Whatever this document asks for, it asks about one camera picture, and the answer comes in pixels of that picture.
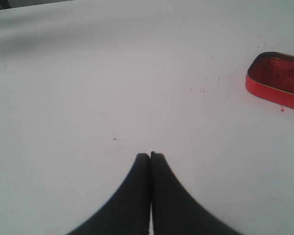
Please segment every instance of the red tin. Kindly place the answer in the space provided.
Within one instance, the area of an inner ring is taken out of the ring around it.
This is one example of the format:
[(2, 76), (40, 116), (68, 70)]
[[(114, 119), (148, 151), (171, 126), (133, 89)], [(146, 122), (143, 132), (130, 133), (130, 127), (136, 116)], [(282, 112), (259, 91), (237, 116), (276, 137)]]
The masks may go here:
[(248, 69), (245, 86), (255, 96), (294, 109), (294, 56), (261, 53)]

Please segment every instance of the white table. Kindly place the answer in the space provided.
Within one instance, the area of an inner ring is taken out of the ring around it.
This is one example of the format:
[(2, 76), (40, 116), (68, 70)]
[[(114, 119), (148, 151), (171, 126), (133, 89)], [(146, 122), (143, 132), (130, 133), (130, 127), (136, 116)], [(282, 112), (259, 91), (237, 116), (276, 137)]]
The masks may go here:
[(294, 55), (294, 1), (0, 11), (0, 235), (67, 233), (152, 150), (231, 227), (294, 235), (294, 110), (244, 87), (262, 51)]

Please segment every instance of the red tin lid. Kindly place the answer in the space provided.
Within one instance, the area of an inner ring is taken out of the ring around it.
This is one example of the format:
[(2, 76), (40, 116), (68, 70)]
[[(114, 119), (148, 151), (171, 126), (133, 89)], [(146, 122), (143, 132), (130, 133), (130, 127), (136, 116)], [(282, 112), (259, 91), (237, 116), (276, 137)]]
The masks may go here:
[(248, 69), (245, 86), (255, 96), (294, 109), (294, 56), (261, 53)]

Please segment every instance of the red container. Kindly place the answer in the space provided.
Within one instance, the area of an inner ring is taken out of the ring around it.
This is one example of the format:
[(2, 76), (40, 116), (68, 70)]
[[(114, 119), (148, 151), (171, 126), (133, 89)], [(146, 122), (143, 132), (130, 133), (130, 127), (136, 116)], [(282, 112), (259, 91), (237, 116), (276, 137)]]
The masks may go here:
[(248, 69), (245, 86), (255, 96), (294, 109), (294, 56), (261, 53)]

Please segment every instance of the black object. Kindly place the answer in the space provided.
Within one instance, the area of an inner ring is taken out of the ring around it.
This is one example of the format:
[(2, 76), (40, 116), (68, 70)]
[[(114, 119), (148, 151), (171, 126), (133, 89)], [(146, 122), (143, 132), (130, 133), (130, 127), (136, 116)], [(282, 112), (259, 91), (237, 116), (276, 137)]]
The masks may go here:
[(68, 235), (148, 235), (149, 189), (149, 156), (138, 154), (110, 200)]
[(0, 10), (11, 8), (7, 0), (0, 0)]
[(155, 235), (239, 235), (193, 199), (164, 155), (151, 153), (150, 170)]

